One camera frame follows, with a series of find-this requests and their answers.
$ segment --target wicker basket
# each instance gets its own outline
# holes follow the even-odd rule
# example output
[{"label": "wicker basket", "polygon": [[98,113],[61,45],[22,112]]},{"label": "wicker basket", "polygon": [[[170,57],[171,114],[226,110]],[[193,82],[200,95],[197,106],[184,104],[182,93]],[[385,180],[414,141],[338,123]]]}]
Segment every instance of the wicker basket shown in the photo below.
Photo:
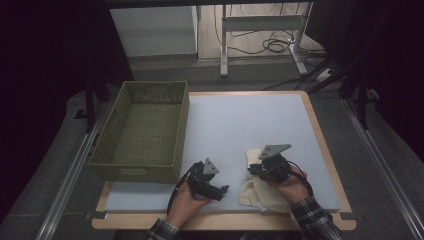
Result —
[{"label": "wicker basket", "polygon": [[124,82],[89,162],[105,181],[176,183],[187,82]]}]

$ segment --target white cloth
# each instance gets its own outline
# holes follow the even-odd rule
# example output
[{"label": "white cloth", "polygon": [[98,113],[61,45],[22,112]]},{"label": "white cloth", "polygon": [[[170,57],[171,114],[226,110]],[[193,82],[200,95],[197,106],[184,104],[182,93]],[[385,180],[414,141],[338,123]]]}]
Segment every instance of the white cloth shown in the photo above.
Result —
[{"label": "white cloth", "polygon": [[[252,163],[260,163],[258,159],[261,149],[247,150],[247,167]],[[268,183],[262,181],[258,176],[252,176],[247,171],[246,182],[243,184],[239,194],[239,204],[258,207],[262,212],[271,210],[275,212],[289,212],[287,201]]]}]

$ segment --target wooden table edge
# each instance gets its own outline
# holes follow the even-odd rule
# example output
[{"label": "wooden table edge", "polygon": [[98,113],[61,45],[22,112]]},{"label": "wooden table edge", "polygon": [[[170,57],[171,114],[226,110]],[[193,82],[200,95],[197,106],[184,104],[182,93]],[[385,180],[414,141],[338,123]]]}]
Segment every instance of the wooden table edge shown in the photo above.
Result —
[{"label": "wooden table edge", "polygon": [[[319,126],[309,96],[304,91],[237,91],[237,92],[190,92],[190,96],[216,96],[216,95],[273,95],[273,94],[299,94],[308,113],[315,136],[319,143],[331,180],[334,184],[341,208],[338,212],[331,213],[333,222],[341,230],[356,228],[356,220],[343,220],[340,213],[352,213],[342,183],[333,159]],[[96,211],[104,212],[107,198],[113,182],[106,182]],[[108,213],[105,219],[92,219],[92,226],[96,229],[149,229],[158,218],[165,218],[165,213]],[[201,213],[184,225],[183,230],[298,230],[299,227],[289,214],[281,213]]]}]

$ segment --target hand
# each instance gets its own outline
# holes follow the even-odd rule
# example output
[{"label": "hand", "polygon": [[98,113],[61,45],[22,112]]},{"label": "hand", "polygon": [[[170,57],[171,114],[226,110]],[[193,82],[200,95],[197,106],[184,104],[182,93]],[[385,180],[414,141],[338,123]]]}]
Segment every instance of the hand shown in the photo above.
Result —
[{"label": "hand", "polygon": [[[297,167],[291,165],[293,172],[307,176],[306,172],[301,172]],[[268,182],[268,185],[275,188],[281,196],[287,200],[290,205],[296,204],[310,196],[308,189],[303,185],[302,181],[292,175],[280,183]]]},{"label": "hand", "polygon": [[166,221],[173,226],[180,228],[189,220],[200,208],[211,201],[209,198],[197,199],[193,197],[187,182],[184,182],[178,189],[169,211]]}]

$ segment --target sleeve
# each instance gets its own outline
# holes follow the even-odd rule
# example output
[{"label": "sleeve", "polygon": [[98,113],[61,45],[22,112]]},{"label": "sleeve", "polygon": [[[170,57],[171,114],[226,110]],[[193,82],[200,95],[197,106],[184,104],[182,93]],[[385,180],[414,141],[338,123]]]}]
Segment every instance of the sleeve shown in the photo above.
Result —
[{"label": "sleeve", "polygon": [[311,196],[290,207],[303,235],[312,239],[342,239],[340,229],[334,225],[332,216]]},{"label": "sleeve", "polygon": [[155,224],[147,231],[143,240],[174,240],[178,239],[180,229],[167,223],[165,220],[158,219]]}]

